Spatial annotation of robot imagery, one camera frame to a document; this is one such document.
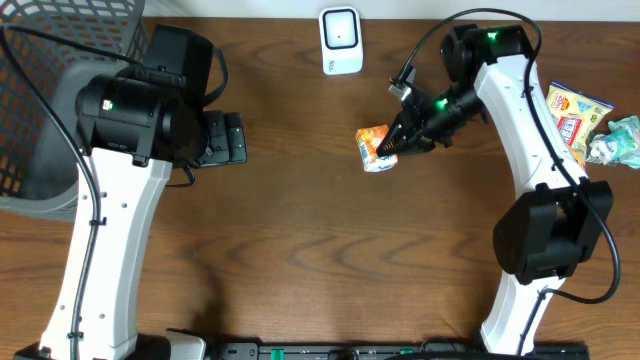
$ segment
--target wooden table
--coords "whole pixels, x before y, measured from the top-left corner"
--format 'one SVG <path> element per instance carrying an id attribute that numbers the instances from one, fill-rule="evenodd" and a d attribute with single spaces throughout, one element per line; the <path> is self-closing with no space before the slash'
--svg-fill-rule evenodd
<path id="1" fill-rule="evenodd" d="M 158 21 L 191 27 L 224 50 L 230 81 L 213 108 L 242 112 L 249 162 L 197 171 L 196 186 L 165 190 L 140 283 L 140 331 L 190 328 L 266 342 L 472 336 L 500 278 L 492 229 L 514 201 L 494 126 L 470 123 L 452 148 L 402 158 L 380 174 L 364 173 L 354 140 L 358 128 L 392 122 L 400 106 L 388 80 L 435 22 L 363 21 L 363 71 L 328 77 L 315 20 Z M 640 25 L 542 29 L 545 88 L 557 80 L 615 103 L 606 120 L 640 111 Z M 414 62 L 418 82 L 433 93 L 448 86 L 442 36 Z M 215 68 L 211 88 L 219 81 Z M 632 359 L 640 352 L 640 172 L 588 172 L 615 194 L 609 225 L 622 286 L 599 306 L 554 299 L 536 339 L 585 341 L 593 359 Z M 72 226 L 8 213 L 0 223 L 7 358 L 47 325 Z M 602 240 L 565 289 L 597 296 L 610 278 Z"/>

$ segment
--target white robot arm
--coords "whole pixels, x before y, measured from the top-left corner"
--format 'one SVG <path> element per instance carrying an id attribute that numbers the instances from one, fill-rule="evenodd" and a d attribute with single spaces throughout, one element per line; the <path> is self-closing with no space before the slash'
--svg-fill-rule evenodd
<path id="1" fill-rule="evenodd" d="M 436 142 L 451 146 L 451 136 L 470 116 L 481 113 L 486 121 L 484 111 L 491 115 L 509 160 L 517 200 L 494 229 L 494 249 L 503 273 L 480 335 L 488 352 L 523 355 L 534 349 L 533 336 L 551 299 L 550 294 L 541 296 L 538 303 L 538 294 L 559 289 L 577 264 L 588 260 L 600 235 L 597 222 L 577 201 L 551 154 L 559 157 L 572 182 L 580 184 L 605 218 L 613 201 L 611 192 L 606 183 L 589 183 L 560 137 L 531 61 L 534 51 L 521 26 L 455 27 L 443 40 L 441 55 L 454 84 L 435 99 L 413 85 L 411 58 L 392 80 L 389 90 L 400 99 L 403 111 L 378 156 L 428 152 Z M 532 106 L 525 96 L 528 66 Z"/>
<path id="2" fill-rule="evenodd" d="M 491 65 L 484 64 L 478 72 L 474 88 L 491 114 L 502 142 L 515 187 L 516 199 L 524 192 L 534 191 L 545 183 L 551 189 L 568 187 L 569 183 L 554 170 L 553 161 L 538 133 L 526 99 L 522 97 L 523 74 L 528 59 L 524 55 L 501 57 Z M 585 171 L 569 153 L 544 100 L 534 65 L 530 83 L 536 112 L 551 139 L 555 151 L 565 161 L 564 166 L 576 183 L 586 178 Z M 482 324 L 481 335 L 489 352 L 516 354 L 520 336 L 525 329 L 538 292 L 543 288 L 558 289 L 565 279 L 550 276 L 522 285 L 514 275 L 503 271 L 493 309 Z M 533 350 L 533 337 L 551 296 L 542 303 L 524 343 L 524 353 Z"/>
<path id="3" fill-rule="evenodd" d="M 20 26 L 0 27 L 0 39 L 7 28 L 131 64 L 115 75 L 93 77 L 72 100 L 82 139 L 77 145 L 6 41 L 0 43 L 70 144 L 79 167 L 76 222 L 58 302 L 41 341 L 15 358 L 119 360 L 139 354 L 140 272 L 171 169 L 182 167 L 193 183 L 191 167 L 246 161 L 239 114 L 203 111 L 226 86 L 222 53 L 191 30 L 166 25 L 156 27 L 142 64 Z M 167 56 L 167 49 L 178 50 Z M 222 84 L 205 94 L 214 57 Z M 201 360 L 206 343 L 168 331 L 153 348 L 159 350 L 145 358 Z"/>

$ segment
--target white plug-in device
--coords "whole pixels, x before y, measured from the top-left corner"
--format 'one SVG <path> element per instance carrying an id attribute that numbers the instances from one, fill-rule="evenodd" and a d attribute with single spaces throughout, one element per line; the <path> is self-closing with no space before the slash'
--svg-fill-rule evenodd
<path id="1" fill-rule="evenodd" d="M 340 75 L 360 71 L 364 54 L 358 10 L 350 6 L 328 8 L 322 10 L 318 20 L 324 73 Z"/>

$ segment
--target mesh basket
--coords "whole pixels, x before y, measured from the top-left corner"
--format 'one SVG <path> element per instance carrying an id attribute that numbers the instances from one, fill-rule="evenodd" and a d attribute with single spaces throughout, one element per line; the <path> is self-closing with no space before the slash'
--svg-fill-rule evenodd
<path id="1" fill-rule="evenodd" d="M 144 0 L 0 0 L 0 21 L 141 60 L 148 43 Z M 75 98 L 98 74 L 126 64 L 31 35 L 8 32 L 16 59 L 79 140 Z M 73 221 L 73 154 L 0 50 L 0 209 Z"/>

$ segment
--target chip bag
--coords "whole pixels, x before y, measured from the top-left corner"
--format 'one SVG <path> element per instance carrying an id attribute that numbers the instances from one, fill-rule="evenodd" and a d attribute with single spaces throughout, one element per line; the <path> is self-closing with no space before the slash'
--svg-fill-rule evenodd
<path id="1" fill-rule="evenodd" d="M 613 110 L 613 104 L 552 82 L 547 105 L 573 157 L 584 167 L 589 133 Z"/>
<path id="2" fill-rule="evenodd" d="M 362 155 L 362 163 L 364 171 L 379 172 L 391 169 L 398 163 L 397 155 L 378 157 L 376 149 L 380 146 L 382 140 L 389 132 L 387 125 L 376 126 L 366 129 L 358 129 L 356 132 L 356 141 L 360 154 Z"/>

